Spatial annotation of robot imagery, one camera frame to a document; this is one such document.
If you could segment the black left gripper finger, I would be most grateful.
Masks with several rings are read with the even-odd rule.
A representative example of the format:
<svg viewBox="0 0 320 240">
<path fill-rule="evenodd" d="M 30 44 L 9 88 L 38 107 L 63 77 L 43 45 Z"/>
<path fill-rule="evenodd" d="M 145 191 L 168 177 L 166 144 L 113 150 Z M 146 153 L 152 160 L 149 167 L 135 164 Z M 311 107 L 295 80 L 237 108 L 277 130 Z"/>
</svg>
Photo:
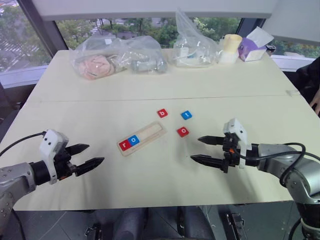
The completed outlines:
<svg viewBox="0 0 320 240">
<path fill-rule="evenodd" d="M 85 163 L 75 167 L 75 175 L 81 176 L 89 171 L 92 171 L 96 167 L 98 167 L 103 161 L 104 157 L 95 157 L 90 160 L 87 160 Z"/>
<path fill-rule="evenodd" d="M 74 155 L 77 155 L 77 154 L 83 152 L 84 150 L 86 150 L 89 147 L 90 146 L 88 144 L 78 143 L 78 144 L 66 147 L 65 150 L 68 152 L 68 154 L 70 156 L 74 156 Z"/>
</svg>

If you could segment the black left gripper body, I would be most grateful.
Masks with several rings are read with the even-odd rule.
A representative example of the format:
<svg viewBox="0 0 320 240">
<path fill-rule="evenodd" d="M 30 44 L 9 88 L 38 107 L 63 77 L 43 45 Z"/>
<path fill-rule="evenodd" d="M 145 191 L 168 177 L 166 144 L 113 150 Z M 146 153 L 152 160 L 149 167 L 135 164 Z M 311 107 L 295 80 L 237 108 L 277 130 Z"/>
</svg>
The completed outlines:
<svg viewBox="0 0 320 240">
<path fill-rule="evenodd" d="M 73 174 L 75 166 L 70 162 L 73 155 L 72 147 L 60 150 L 54 157 L 54 168 L 58 180 L 63 180 Z"/>
</svg>

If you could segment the person's bare hand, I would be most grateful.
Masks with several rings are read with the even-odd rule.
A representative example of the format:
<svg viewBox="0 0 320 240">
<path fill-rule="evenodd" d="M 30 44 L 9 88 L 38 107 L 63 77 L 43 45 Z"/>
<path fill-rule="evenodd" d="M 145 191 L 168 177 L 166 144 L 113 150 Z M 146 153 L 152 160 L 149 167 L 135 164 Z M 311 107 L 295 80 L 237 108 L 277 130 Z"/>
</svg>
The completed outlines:
<svg viewBox="0 0 320 240">
<path fill-rule="evenodd" d="M 315 93 L 315 95 L 309 105 L 314 110 L 316 115 L 318 116 L 320 114 L 320 88 Z"/>
</svg>

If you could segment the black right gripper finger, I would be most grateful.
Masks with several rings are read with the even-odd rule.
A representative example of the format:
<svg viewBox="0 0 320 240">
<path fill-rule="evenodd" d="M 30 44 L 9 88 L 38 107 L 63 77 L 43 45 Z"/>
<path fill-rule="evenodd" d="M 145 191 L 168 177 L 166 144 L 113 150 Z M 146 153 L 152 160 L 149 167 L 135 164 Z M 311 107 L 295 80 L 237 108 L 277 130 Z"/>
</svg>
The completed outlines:
<svg viewBox="0 0 320 240">
<path fill-rule="evenodd" d="M 197 140 L 204 143 L 204 144 L 207 144 L 207 145 L 212 145 L 212 146 L 216 146 L 216 145 L 223 145 L 224 144 L 224 137 L 220 137 L 220 136 L 209 136 L 209 135 L 206 135 L 206 136 L 202 136 L 202 137 L 199 137 Z"/>
<path fill-rule="evenodd" d="M 210 155 L 204 155 L 204 154 L 191 155 L 190 158 L 201 165 L 223 170 L 222 159 L 214 158 L 214 157 L 211 157 Z"/>
</svg>

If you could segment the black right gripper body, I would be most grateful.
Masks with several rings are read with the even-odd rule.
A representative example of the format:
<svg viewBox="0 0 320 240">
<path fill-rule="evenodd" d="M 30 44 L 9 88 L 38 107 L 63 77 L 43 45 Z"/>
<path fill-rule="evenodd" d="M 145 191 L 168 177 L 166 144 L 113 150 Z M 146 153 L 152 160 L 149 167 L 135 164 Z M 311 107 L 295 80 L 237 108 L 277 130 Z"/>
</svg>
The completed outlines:
<svg viewBox="0 0 320 240">
<path fill-rule="evenodd" d="M 235 167 L 240 163 L 240 158 L 235 153 L 237 150 L 239 141 L 240 139 L 235 133 L 225 134 L 223 145 L 222 145 L 224 159 L 221 167 L 221 170 L 224 173 L 228 172 L 229 167 Z"/>
</svg>

